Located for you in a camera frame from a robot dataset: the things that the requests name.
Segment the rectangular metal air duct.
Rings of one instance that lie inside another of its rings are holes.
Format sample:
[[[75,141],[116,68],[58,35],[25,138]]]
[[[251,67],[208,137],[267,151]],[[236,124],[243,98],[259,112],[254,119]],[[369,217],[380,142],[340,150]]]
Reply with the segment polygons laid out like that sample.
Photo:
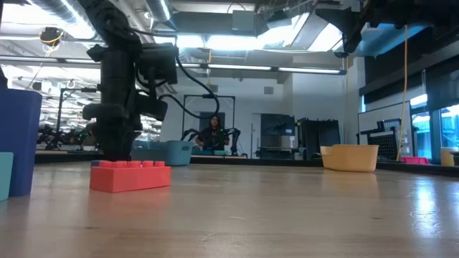
[[[375,57],[394,49],[404,40],[404,29],[396,29],[393,24],[380,24],[377,27],[366,24],[361,30],[361,41],[353,55]]]

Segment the black cabinet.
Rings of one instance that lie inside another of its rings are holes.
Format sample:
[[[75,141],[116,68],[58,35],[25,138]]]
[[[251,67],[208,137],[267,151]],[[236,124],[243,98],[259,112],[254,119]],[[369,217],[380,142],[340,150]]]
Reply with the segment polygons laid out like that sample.
[[[298,149],[303,160],[314,159],[321,152],[322,146],[333,146],[341,143],[339,122],[337,120],[309,120],[302,118],[297,121]]]

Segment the yellow cylinder roll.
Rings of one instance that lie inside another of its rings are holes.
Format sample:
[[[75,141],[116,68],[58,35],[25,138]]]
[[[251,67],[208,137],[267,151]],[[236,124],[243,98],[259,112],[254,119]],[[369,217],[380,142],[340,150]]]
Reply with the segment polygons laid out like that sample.
[[[441,166],[454,166],[454,156],[452,152],[459,151],[458,147],[442,147],[440,149],[441,154]]]

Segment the long white light bar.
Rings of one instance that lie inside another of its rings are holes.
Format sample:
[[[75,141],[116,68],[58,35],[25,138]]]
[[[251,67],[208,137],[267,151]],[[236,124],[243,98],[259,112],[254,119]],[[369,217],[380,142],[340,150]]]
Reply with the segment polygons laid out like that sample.
[[[0,55],[0,64],[3,65],[24,65],[45,67],[74,67],[74,68],[93,68],[100,65],[91,59],[71,59],[61,57],[28,57],[28,56],[11,56]],[[239,65],[239,64],[206,64],[206,63],[183,63],[184,68],[192,69],[214,69],[214,70],[248,70],[259,72],[288,72],[302,74],[320,74],[320,75],[345,75],[346,70],[334,70],[312,67],[269,67],[256,65]]]

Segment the red plastic bin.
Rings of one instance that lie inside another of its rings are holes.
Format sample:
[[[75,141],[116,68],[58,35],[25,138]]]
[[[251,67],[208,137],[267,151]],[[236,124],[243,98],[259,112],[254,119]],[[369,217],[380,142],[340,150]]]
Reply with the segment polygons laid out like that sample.
[[[400,161],[408,164],[416,165],[429,165],[430,162],[427,158],[424,157],[401,157]]]

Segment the black gantry frame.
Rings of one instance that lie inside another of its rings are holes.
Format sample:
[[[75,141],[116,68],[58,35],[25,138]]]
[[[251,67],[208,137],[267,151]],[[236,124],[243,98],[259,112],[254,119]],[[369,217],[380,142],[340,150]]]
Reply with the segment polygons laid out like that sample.
[[[217,97],[217,99],[231,99],[232,100],[232,104],[228,104],[232,107],[232,127],[235,126],[235,107],[236,107],[236,97],[235,96],[231,96],[231,95],[214,95],[215,97]],[[191,104],[191,101],[190,102],[187,102],[186,99],[188,97],[192,97],[192,98],[204,98],[204,99],[212,99],[212,95],[211,94],[203,94],[203,95],[188,95],[188,94],[185,94],[184,97],[183,97],[183,101],[182,101],[182,104],[184,106],[186,106],[187,104]],[[183,111],[182,112],[182,128],[181,128],[181,132],[182,132],[182,138],[181,140],[184,139],[185,136],[187,136],[187,134],[185,133],[185,129],[184,129],[184,118],[185,118],[185,113],[186,111]]]
[[[74,92],[85,92],[85,93],[95,93],[98,89],[96,87],[82,87],[82,88],[68,88],[64,87],[60,89],[60,98],[59,98],[59,105],[58,105],[58,114],[57,114],[57,123],[56,123],[56,133],[55,133],[55,142],[57,142],[60,137],[60,125],[61,125],[61,118],[62,118],[62,105],[66,99],[71,96]],[[70,92],[67,97],[64,97],[65,92]]]

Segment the orange toy brick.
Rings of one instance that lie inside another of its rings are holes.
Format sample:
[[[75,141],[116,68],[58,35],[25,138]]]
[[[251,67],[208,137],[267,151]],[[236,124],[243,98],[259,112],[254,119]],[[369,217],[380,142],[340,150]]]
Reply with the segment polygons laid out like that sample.
[[[106,193],[170,186],[171,168],[164,161],[99,161],[90,169],[90,190]]]

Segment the black pegboard cart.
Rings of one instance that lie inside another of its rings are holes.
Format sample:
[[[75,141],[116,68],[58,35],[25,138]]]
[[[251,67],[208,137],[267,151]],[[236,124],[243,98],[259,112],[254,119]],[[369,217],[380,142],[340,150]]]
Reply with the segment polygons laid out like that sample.
[[[399,150],[398,138],[402,120],[400,118],[377,121],[377,127],[364,130],[359,135],[366,137],[367,145],[379,146],[379,161],[396,161]]]

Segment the black aluminium table frame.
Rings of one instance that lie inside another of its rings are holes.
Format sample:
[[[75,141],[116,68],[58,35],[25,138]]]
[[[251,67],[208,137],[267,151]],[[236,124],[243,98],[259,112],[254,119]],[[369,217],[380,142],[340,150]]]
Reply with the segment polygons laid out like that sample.
[[[66,163],[80,161],[103,160],[103,154],[99,153],[67,153],[64,151],[41,150],[35,154],[36,164]],[[208,158],[204,156],[191,157],[191,164],[212,165],[240,165],[240,166],[291,166],[291,167],[320,167],[320,161],[292,161],[292,160],[266,160],[246,158]],[[376,169],[396,171],[403,173],[422,174],[426,176],[444,176],[459,178],[459,167],[418,165],[410,163],[378,162]]]

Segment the person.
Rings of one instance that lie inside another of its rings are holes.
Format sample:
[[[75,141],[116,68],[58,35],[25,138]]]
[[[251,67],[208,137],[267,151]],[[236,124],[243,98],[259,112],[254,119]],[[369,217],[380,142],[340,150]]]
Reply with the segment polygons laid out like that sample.
[[[212,116],[209,125],[197,136],[195,143],[202,150],[213,151],[223,151],[229,145],[229,136],[224,133],[219,116]]]

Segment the yellow plastic bin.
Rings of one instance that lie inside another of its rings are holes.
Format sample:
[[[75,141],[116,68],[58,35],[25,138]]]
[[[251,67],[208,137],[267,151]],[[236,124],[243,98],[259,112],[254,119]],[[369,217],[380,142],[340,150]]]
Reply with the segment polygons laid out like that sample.
[[[335,171],[374,172],[378,145],[321,146],[323,166]]]

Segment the whiteboard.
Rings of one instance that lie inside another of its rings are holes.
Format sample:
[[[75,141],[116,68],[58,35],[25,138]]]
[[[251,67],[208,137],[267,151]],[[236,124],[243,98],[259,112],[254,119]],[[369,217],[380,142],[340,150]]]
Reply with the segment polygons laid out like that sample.
[[[410,118],[410,104],[399,102],[397,104],[379,107],[374,110],[358,114],[358,134],[356,135],[359,145],[367,145],[366,137],[359,135],[361,131],[371,130],[377,127],[377,121],[400,118],[401,128],[399,129],[398,154],[401,157],[413,157],[412,125]]]

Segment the black screen panel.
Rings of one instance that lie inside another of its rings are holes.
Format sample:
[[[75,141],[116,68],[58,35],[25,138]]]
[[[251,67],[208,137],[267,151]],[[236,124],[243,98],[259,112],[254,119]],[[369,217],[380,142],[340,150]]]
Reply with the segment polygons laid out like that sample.
[[[263,113],[260,116],[262,135],[294,136],[295,118],[292,115]]]

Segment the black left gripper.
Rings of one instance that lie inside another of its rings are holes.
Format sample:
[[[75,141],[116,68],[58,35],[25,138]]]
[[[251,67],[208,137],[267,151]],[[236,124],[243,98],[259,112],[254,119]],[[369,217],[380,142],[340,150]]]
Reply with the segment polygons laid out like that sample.
[[[90,103],[82,110],[85,120],[95,118],[95,138],[103,150],[106,160],[129,161],[134,140],[142,133],[142,123],[138,121],[136,91],[101,91],[101,100]],[[119,132],[113,121],[124,120],[127,126],[122,130],[121,152],[118,145]]]

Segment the grey metal box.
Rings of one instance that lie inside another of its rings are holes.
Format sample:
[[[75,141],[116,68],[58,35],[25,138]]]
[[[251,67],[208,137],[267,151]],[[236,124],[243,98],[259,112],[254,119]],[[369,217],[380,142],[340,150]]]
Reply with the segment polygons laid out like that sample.
[[[255,13],[253,11],[234,10],[232,12],[232,30],[236,32],[253,32]]]

